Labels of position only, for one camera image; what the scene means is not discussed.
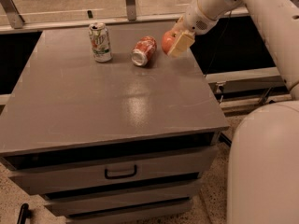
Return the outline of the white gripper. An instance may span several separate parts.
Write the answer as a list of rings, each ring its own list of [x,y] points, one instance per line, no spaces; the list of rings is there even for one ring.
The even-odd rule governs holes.
[[[180,17],[172,28],[172,31],[176,34],[167,55],[177,58],[194,43],[194,34],[206,34],[217,22],[201,11],[197,0],[192,0],[183,17]]]

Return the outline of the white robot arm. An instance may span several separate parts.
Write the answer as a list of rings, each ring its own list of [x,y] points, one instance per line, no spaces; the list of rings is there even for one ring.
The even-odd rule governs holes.
[[[299,224],[299,8],[290,0],[192,0],[173,30],[177,57],[196,35],[244,6],[274,62],[242,72],[248,81],[283,85],[291,98],[261,106],[238,125],[227,177],[227,224]]]

